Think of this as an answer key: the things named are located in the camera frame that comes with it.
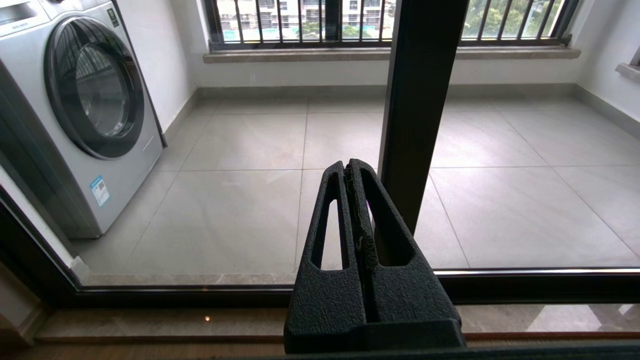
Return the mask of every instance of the washing machine door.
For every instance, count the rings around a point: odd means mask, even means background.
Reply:
[[[127,154],[144,119],[143,85],[126,46],[103,23],[72,17],[60,22],[45,52],[52,108],[68,137],[100,159]]]

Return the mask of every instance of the sticker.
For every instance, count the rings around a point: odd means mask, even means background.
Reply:
[[[107,190],[107,186],[104,184],[104,179],[102,175],[98,176],[91,183],[91,191],[93,192],[93,196],[95,200],[98,202],[98,206],[102,207],[107,200],[109,200],[109,190]]]
[[[116,17],[116,13],[113,11],[113,9],[107,9],[107,13],[109,14],[109,19],[111,19],[111,23],[113,24],[114,28],[117,28],[120,26],[120,23],[118,22],[118,18]]]

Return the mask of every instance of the front-load washing machine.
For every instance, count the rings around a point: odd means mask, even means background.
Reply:
[[[69,238],[98,238],[162,151],[147,89],[113,3],[1,2],[0,61],[37,118],[14,120],[12,127],[46,134],[32,136],[37,140],[29,151],[39,168],[52,169],[51,177],[63,183],[56,191],[67,213],[51,216]]]

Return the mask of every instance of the black clip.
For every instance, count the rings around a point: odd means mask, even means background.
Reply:
[[[320,270],[337,200],[342,270]],[[376,224],[374,232],[369,208]],[[324,171],[285,322],[288,354],[464,347],[461,320],[367,163]]]

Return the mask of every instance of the window sill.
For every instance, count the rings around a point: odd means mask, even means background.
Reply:
[[[204,63],[270,63],[289,61],[385,61],[390,48],[288,49],[215,51],[204,55]],[[563,46],[459,47],[457,60],[576,59],[580,50]]]
[[[621,63],[616,67],[616,71],[625,78],[640,83],[640,66]]]

